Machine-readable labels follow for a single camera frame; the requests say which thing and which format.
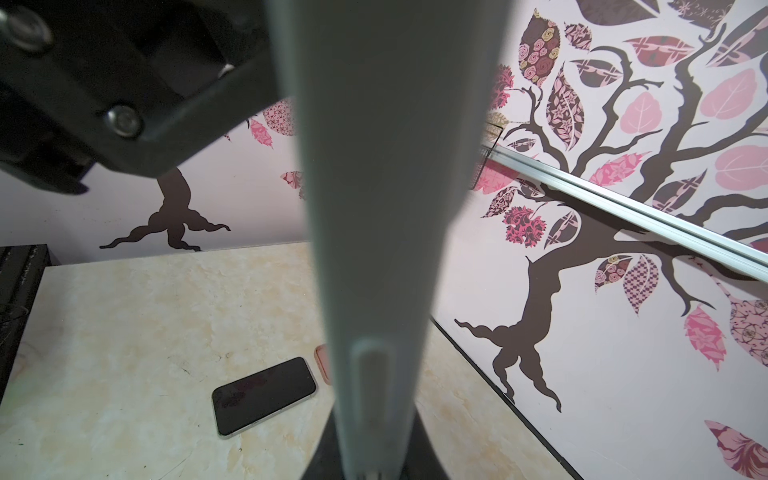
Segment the light blue phone case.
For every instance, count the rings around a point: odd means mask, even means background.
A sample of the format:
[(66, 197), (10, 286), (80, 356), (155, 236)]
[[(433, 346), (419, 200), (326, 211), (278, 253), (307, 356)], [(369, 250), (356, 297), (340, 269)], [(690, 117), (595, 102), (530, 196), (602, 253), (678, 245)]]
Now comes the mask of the light blue phone case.
[(405, 479), (446, 234), (479, 159), (508, 1), (271, 1), (342, 479)]

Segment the black smartphone from pink case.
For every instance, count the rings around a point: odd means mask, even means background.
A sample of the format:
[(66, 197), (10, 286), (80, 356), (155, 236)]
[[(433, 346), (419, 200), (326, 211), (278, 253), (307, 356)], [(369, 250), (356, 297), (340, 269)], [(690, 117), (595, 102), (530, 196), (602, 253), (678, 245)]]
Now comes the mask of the black smartphone from pink case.
[(217, 433), (232, 435), (314, 395), (317, 383), (307, 361), (294, 357), (215, 388)]

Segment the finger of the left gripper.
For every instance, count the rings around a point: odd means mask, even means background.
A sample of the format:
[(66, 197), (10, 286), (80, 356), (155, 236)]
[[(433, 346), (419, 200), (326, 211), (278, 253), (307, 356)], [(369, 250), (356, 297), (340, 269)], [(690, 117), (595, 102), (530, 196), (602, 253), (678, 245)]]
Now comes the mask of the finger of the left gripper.
[(1, 169), (41, 190), (160, 177), (280, 97), (261, 1), (1, 5)]

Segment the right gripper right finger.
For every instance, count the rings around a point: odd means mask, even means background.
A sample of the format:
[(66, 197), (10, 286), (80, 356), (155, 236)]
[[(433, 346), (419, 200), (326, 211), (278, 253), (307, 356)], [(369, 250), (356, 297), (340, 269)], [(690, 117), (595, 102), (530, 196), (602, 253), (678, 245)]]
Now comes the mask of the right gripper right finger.
[(421, 416), (415, 412), (404, 462), (404, 478), (409, 480), (448, 480), (426, 431)]

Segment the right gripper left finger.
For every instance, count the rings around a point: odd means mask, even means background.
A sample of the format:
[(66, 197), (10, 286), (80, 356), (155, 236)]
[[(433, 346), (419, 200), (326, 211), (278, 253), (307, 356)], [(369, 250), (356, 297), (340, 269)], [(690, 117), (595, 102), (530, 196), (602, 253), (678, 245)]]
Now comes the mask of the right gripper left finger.
[(301, 480), (342, 480), (342, 459), (333, 413), (329, 414)]

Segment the pink silicone phone case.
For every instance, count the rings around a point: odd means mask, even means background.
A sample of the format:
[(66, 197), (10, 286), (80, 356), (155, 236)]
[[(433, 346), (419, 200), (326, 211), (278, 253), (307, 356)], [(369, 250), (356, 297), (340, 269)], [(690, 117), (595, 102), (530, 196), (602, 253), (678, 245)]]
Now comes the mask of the pink silicone phone case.
[(315, 348), (314, 358), (324, 383), (331, 385), (330, 361), (326, 344), (321, 344)]

